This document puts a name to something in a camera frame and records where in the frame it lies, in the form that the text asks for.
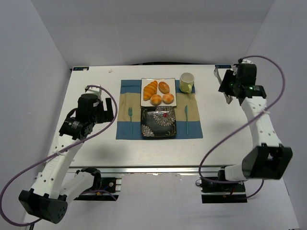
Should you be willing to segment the metal tongs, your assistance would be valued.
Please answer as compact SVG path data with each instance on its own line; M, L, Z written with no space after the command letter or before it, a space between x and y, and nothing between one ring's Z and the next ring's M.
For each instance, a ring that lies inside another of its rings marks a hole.
M215 77L217 78L219 84L221 85L221 84L222 84L222 79L221 79L221 77L220 77L220 75L219 75L219 70L218 70L218 68L215 68L214 71L213 71L213 73L214 73ZM230 104L230 103L232 102L232 100L233 100L232 96L228 96L228 95L226 95L225 93L224 93L224 97L225 97L225 100L226 100L226 103L227 103L227 104Z

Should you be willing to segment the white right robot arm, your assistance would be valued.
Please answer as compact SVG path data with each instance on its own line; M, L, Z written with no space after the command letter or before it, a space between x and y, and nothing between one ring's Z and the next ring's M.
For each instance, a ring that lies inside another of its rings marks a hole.
M247 179L279 180L283 176L293 152L278 138L267 108L267 95L263 86L256 85L257 67L243 61L228 69L223 78L218 68L214 69L226 102L237 98L248 120L253 147L241 163L226 166L220 175L225 181Z

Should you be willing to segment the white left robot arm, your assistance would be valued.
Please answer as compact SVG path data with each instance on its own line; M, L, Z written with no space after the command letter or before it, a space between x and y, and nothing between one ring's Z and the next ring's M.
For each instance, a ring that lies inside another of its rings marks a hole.
M64 177L76 153L96 124L111 123L114 119L111 98L103 102L97 93L84 93L77 108L66 116L60 130L55 157L48 160L30 190L23 190L19 201L30 215L59 223L69 203L85 191L101 187L101 173L93 167L77 171L74 179L63 184Z

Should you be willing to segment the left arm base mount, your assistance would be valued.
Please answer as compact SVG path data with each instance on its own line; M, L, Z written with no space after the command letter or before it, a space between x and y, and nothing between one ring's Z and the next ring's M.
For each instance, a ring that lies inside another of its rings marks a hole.
M116 201L120 192L119 178L102 176L101 171L93 167L85 167L77 170L75 176L79 173L90 173L94 177L94 185L85 190L75 200L77 201Z

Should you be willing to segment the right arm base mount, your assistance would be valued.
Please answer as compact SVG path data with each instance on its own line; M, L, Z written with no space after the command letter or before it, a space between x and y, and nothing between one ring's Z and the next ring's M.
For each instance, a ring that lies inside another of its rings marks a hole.
M247 196L244 184L214 184L198 179L195 185L201 189L203 204L246 203Z

